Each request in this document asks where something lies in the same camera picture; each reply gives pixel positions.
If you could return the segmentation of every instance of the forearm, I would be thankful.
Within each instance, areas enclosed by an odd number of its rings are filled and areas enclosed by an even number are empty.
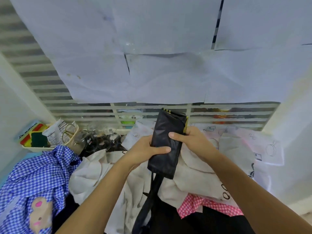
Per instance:
[[[215,171],[257,234],[312,233],[312,227],[223,154],[207,154]]]
[[[127,157],[113,165],[94,191],[61,226],[57,234],[103,234],[131,170]]]

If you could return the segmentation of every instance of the teddy bear print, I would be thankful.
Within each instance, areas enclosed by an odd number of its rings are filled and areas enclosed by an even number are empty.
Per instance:
[[[45,197],[38,197],[32,202],[33,212],[30,214],[30,229],[39,234],[41,229],[52,225],[52,202],[47,202]]]

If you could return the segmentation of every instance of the pink checkered cloth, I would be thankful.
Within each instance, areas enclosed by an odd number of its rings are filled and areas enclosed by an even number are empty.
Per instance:
[[[177,209],[177,212],[181,218],[184,218],[192,213],[195,213],[200,205],[214,209],[230,217],[244,215],[242,211],[237,207],[233,207],[231,205],[226,205],[222,203],[216,203],[212,200],[204,199],[197,195],[192,194],[188,194],[188,196],[185,198],[180,208]]]

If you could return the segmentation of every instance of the blue checkered shirt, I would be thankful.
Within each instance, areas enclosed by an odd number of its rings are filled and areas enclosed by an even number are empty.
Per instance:
[[[52,216],[55,217],[65,207],[65,198],[69,194],[68,181],[80,162],[72,150],[58,145],[53,151],[45,151],[38,157],[16,164],[0,190],[0,216],[11,202],[14,203],[14,197],[20,198],[15,199],[18,201],[0,226],[0,233],[33,233],[29,215],[33,211],[32,202],[37,197],[53,202]],[[52,227],[49,227],[39,233],[51,232]]]

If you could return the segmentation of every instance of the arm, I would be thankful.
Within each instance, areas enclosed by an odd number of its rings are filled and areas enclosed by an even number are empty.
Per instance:
[[[169,133],[206,162],[236,201],[257,234],[312,233],[312,226],[249,178],[236,164],[221,154],[196,127],[187,135]]]
[[[169,153],[169,147],[150,147],[152,136],[142,137],[101,180],[56,234],[103,234],[129,173],[155,154]]]

